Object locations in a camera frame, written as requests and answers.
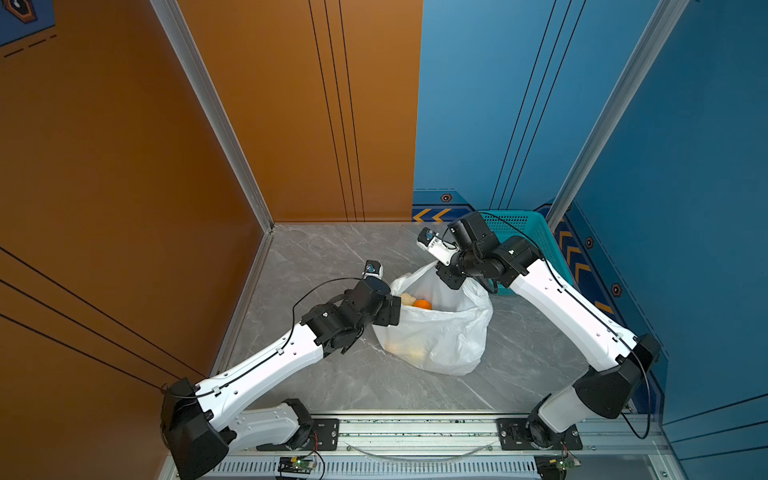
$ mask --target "vent grille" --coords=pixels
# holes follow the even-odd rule
[[[264,460],[224,460],[211,470],[208,478],[274,478],[277,457]],[[328,480],[345,478],[539,478],[532,456],[478,458],[460,462],[397,462],[360,457],[326,457]]]
[[[223,461],[210,473],[270,473],[276,471],[275,460],[230,460]]]

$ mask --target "orange wall panel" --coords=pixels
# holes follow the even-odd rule
[[[275,221],[408,220],[422,2],[180,2]]]
[[[344,123],[356,131],[366,220],[411,218],[422,6],[414,0],[328,2],[332,31],[337,10],[339,29],[343,20],[349,72],[339,83],[350,89]],[[342,49],[336,42],[333,48],[338,66]]]
[[[346,221],[307,2],[179,4],[275,221]]]
[[[0,49],[0,246],[207,373],[257,220],[149,1],[54,7],[55,27]],[[3,252],[0,279],[200,378]],[[2,284],[0,313],[155,385],[174,381]],[[158,391],[2,318],[0,376],[13,386],[0,399],[3,478],[157,475]]]

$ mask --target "blue wall panel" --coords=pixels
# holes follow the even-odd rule
[[[55,25],[53,0],[35,0],[32,2],[32,5],[37,19],[24,23],[0,4],[0,46],[28,37]]]
[[[765,2],[691,2],[577,195],[664,344],[664,421],[678,439],[766,419],[741,415],[748,404],[698,415],[768,392],[766,24]],[[680,449],[726,452],[732,435],[765,445],[762,428]],[[702,460],[684,462],[691,478],[721,478],[693,475]]]
[[[414,188],[456,190],[475,208],[554,197],[656,4],[426,0]]]

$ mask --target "white robot arm segment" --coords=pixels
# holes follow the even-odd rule
[[[607,318],[555,272],[538,245],[527,237],[499,242],[479,212],[448,227],[458,245],[445,244],[429,228],[417,239],[421,248],[440,260],[436,274],[446,285],[457,290],[467,278],[473,278],[490,293],[496,293],[499,284],[511,288],[545,314],[589,362],[590,369],[572,386],[536,406],[528,417],[529,439],[550,448],[561,441],[568,427],[587,416],[615,419],[658,358],[658,341],[651,335],[638,339]],[[445,263],[451,247],[456,249]]]

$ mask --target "gray marble floor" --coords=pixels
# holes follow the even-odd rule
[[[427,223],[280,224],[233,351],[230,366],[290,328],[291,306],[318,283],[358,276],[365,260],[384,266],[391,282],[432,261],[416,235]],[[438,231],[445,224],[434,227]],[[297,316],[350,288],[320,287]],[[385,352],[372,329],[345,354],[336,352],[289,377],[251,407],[298,398],[311,412],[340,409],[504,410],[526,412],[547,393],[586,371],[581,353],[519,296],[493,296],[494,313],[480,365],[455,377],[425,372]]]

